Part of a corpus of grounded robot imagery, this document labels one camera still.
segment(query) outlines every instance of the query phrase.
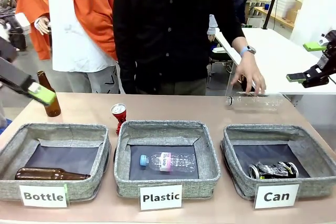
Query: black can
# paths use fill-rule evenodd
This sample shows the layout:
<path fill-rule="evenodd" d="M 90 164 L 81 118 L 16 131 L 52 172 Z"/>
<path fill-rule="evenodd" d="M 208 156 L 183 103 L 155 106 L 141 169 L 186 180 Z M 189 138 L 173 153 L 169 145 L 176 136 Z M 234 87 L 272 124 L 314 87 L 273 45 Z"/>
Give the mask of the black can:
<path fill-rule="evenodd" d="M 299 171 L 292 162 L 278 162 L 275 165 L 263 165 L 258 162 L 249 165 L 249 175 L 254 179 L 298 178 Z"/>

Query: gray floor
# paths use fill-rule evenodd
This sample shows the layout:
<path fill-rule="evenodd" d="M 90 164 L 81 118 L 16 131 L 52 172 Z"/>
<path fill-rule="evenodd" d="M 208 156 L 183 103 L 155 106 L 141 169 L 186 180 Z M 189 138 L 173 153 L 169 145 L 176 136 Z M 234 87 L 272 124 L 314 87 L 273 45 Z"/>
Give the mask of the gray floor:
<path fill-rule="evenodd" d="M 66 75 L 62 72 L 53 71 L 51 68 L 51 61 L 40 61 L 36 52 L 31 45 L 28 46 L 26 52 L 20 52 L 14 65 L 31 74 L 37 79 L 36 72 L 43 70 L 50 81 L 51 86 L 57 92 L 71 92 L 69 82 Z M 213 65 L 213 74 L 211 81 L 207 84 L 206 95 L 225 95 L 229 73 L 222 64 L 217 63 Z M 234 92 L 240 91 L 239 86 L 234 86 Z M 7 118 L 13 120 L 17 117 L 22 109 L 30 102 L 30 99 L 14 93 L 12 90 L 4 87 L 0 90 L 0 97 L 3 100 L 5 113 Z M 316 127 L 316 130 L 327 141 L 330 147 L 336 151 L 336 130 L 331 128 Z"/>

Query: plastic bottle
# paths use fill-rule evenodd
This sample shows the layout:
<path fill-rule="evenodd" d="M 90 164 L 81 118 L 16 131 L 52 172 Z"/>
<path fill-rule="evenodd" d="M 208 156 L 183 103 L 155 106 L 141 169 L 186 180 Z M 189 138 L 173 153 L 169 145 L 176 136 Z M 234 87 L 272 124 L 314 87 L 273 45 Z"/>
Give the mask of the plastic bottle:
<path fill-rule="evenodd" d="M 151 156 L 141 155 L 140 165 L 161 172 L 193 173 L 196 170 L 196 158 L 189 153 L 156 152 Z"/>
<path fill-rule="evenodd" d="M 61 168 L 21 168 L 15 175 L 15 180 L 84 180 L 91 177 L 88 174 L 70 173 Z"/>
<path fill-rule="evenodd" d="M 232 106 L 235 109 L 242 110 L 267 110 L 275 111 L 282 104 L 283 97 L 281 95 L 261 95 L 261 96 L 238 96 L 227 97 L 226 105 Z"/>
<path fill-rule="evenodd" d="M 40 85 L 49 89 L 52 92 L 55 91 L 51 87 L 51 85 L 48 81 L 48 78 L 46 76 L 46 73 L 44 73 L 44 71 L 38 71 L 37 72 L 37 77 L 38 77 L 38 82 L 40 83 Z M 55 97 L 55 100 L 53 101 L 53 103 L 51 105 L 45 106 L 44 108 L 46 109 L 47 115 L 51 118 L 53 118 L 54 116 L 58 116 L 61 113 L 61 108 L 59 106 L 57 97 Z"/>

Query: pink label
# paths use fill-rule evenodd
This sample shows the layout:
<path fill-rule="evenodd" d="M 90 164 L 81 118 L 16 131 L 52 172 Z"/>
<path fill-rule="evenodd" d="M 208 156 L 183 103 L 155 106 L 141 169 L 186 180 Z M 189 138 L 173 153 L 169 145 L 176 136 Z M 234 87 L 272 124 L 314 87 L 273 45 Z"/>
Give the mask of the pink label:
<path fill-rule="evenodd" d="M 171 163 L 172 163 L 172 154 L 170 152 L 161 153 L 161 167 L 160 171 L 162 172 L 170 172 L 171 171 Z"/>

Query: hand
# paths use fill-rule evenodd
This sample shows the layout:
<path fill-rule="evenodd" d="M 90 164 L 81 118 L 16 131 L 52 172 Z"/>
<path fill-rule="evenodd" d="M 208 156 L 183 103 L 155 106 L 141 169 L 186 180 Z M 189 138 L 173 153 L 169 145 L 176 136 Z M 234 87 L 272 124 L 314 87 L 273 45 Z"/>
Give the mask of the hand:
<path fill-rule="evenodd" d="M 258 94 L 260 90 L 262 93 L 265 92 L 265 80 L 256 64 L 254 55 L 251 52 L 245 52 L 243 54 L 241 62 L 237 66 L 236 74 L 231 84 L 235 84 L 242 75 L 244 75 L 247 80 L 246 93 L 249 93 L 251 91 L 253 81 L 256 84 L 256 94 Z"/>
<path fill-rule="evenodd" d="M 41 35 L 49 33 L 48 23 L 49 19 L 47 17 L 41 17 L 39 21 L 36 23 L 35 27 L 41 33 Z"/>
<path fill-rule="evenodd" d="M 214 41 L 215 40 L 215 35 L 214 34 L 209 34 L 208 39 L 209 39 L 210 42 Z"/>

